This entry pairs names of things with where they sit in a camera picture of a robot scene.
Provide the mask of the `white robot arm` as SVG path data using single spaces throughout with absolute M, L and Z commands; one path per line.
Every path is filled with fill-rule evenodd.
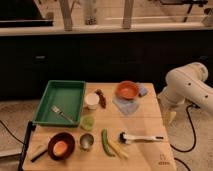
M 213 88 L 205 84 L 207 78 L 207 67 L 200 62 L 172 69 L 166 74 L 166 86 L 157 95 L 165 126 L 173 121 L 176 116 L 175 108 L 185 100 L 213 114 Z

